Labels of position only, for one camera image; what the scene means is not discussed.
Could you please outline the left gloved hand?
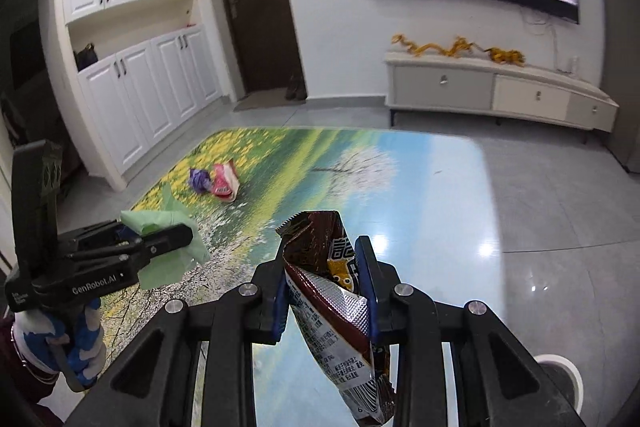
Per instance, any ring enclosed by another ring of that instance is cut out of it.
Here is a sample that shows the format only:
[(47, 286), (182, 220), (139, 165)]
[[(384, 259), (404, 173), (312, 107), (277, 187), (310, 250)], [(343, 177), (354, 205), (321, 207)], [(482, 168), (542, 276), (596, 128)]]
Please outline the left gloved hand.
[(13, 346), (35, 375), (44, 378), (62, 372), (54, 353), (60, 348), (81, 390), (92, 387), (102, 372), (106, 359), (103, 336), (100, 298), (85, 305), (73, 327), (41, 310), (17, 312), (11, 326)]

